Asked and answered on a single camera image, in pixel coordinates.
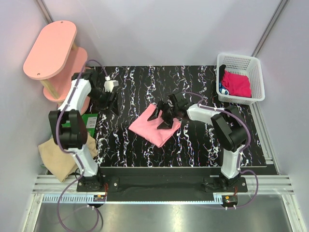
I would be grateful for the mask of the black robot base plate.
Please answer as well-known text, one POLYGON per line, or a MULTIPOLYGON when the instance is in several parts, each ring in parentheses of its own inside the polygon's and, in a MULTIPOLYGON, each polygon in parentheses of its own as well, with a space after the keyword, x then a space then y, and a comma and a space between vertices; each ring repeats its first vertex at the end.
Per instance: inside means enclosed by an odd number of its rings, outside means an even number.
POLYGON ((128 188, 196 188, 211 192, 248 191, 244 177, 225 180, 219 167, 99 167, 109 191, 128 188))

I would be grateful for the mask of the pink t shirt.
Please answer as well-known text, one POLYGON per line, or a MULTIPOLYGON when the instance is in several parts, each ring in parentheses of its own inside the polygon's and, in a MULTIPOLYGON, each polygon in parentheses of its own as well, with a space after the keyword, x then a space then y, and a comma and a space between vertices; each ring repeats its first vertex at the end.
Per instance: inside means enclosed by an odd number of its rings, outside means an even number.
POLYGON ((162 113, 159 113, 157 119, 151 121, 147 120, 154 112, 155 108, 156 106, 154 104, 150 104, 128 129, 160 148, 180 128, 181 122, 174 118, 171 129, 157 129, 163 122, 163 119, 160 117, 162 113))

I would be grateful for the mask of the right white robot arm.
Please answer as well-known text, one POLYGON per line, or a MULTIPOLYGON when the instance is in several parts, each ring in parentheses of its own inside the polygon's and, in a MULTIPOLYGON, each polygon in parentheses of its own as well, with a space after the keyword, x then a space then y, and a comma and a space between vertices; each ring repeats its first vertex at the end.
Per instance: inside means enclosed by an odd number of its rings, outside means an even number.
POLYGON ((243 150, 249 145, 251 136, 244 119, 235 106, 214 108, 194 103, 182 93, 169 95, 168 102, 159 101, 152 114, 147 118, 152 121, 160 117, 163 122, 158 130, 171 129, 175 118, 200 121, 213 126, 217 139, 223 147, 223 162, 219 177, 205 187, 231 191, 241 177, 240 158, 243 150))

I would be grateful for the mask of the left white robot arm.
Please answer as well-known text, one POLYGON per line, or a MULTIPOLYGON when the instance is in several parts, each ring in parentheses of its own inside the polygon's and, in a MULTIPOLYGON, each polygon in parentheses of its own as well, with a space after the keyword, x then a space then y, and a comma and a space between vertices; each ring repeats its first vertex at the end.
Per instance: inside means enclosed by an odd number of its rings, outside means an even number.
POLYGON ((66 99, 58 110, 48 115, 54 142, 73 157, 81 174, 79 184, 93 191, 104 187, 104 179, 86 144, 88 132, 82 119, 82 107, 86 98, 90 98, 101 111, 119 114, 119 82, 106 77, 103 88, 99 88, 98 78, 98 72, 93 69, 74 73, 66 99))

